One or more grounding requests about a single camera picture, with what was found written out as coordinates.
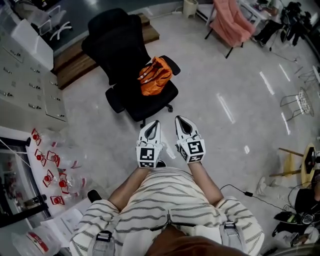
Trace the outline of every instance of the pink chair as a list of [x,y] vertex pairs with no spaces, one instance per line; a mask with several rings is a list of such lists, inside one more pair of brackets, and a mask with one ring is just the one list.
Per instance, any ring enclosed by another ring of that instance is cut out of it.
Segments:
[[246,20],[241,13],[236,0],[213,0],[216,8],[214,21],[210,23],[210,32],[205,37],[207,39],[214,30],[228,45],[230,51],[225,56],[227,59],[234,47],[243,47],[256,28]]

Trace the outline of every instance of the black office chair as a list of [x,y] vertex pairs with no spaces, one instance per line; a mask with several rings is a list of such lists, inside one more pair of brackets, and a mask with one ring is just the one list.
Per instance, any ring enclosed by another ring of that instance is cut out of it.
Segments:
[[[107,10],[88,23],[89,36],[82,43],[82,50],[105,71],[109,85],[106,98],[116,113],[127,110],[136,122],[143,121],[164,107],[178,95],[178,89],[169,81],[158,95],[144,96],[137,80],[140,70],[150,61],[145,48],[141,19],[128,15],[120,8]],[[161,56],[176,76],[177,64],[167,56]]]

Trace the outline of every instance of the person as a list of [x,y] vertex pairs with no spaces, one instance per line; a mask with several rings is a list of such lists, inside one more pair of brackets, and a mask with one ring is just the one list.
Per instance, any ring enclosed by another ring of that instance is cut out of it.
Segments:
[[[94,201],[88,208],[70,241],[73,256],[259,253],[265,237],[262,228],[235,197],[223,196],[199,161],[203,155],[191,155],[205,152],[205,145],[198,128],[186,128],[185,121],[185,117],[176,117],[176,132],[182,137],[177,144],[190,173],[173,167],[142,168],[141,159],[154,156],[152,138],[159,142],[153,131],[142,129],[136,149],[140,167],[108,200]],[[154,123],[156,131],[160,131],[158,124]],[[148,142],[144,149],[151,144],[148,157],[140,154],[144,135]]]
[[271,15],[271,19],[259,34],[251,38],[254,42],[258,42],[262,47],[266,45],[268,40],[276,31],[283,27],[283,24],[281,23],[281,12],[283,9],[281,1],[272,0],[270,6],[271,8],[266,7],[263,8],[263,10],[267,11]]
[[320,181],[313,189],[289,188],[285,186],[267,185],[266,178],[262,177],[257,185],[256,194],[272,199],[279,199],[291,206],[297,213],[314,215],[315,221],[320,220]]
[[302,15],[300,20],[297,21],[291,28],[288,36],[287,36],[287,40],[291,40],[292,37],[293,41],[292,41],[292,46],[296,46],[298,43],[299,38],[301,37],[303,40],[306,38],[306,34],[311,30],[312,25],[310,22],[311,19],[311,14],[310,12],[306,11],[305,15]]

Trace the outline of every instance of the red label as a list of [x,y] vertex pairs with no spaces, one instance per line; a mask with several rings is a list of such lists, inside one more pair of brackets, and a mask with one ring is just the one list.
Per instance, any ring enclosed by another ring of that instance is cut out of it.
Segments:
[[44,254],[49,251],[48,246],[42,239],[33,232],[26,233],[26,236],[34,243],[34,245]]

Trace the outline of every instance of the white chair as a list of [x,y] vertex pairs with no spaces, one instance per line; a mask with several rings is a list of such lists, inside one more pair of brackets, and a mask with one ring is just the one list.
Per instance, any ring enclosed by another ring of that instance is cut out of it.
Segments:
[[67,13],[67,11],[61,10],[60,5],[49,11],[43,11],[30,1],[22,0],[15,5],[15,10],[22,18],[37,26],[40,36],[43,36],[48,32],[52,32],[53,29],[57,28],[50,37],[50,41],[54,36],[59,40],[61,31],[72,29],[69,21],[60,26],[61,20]]

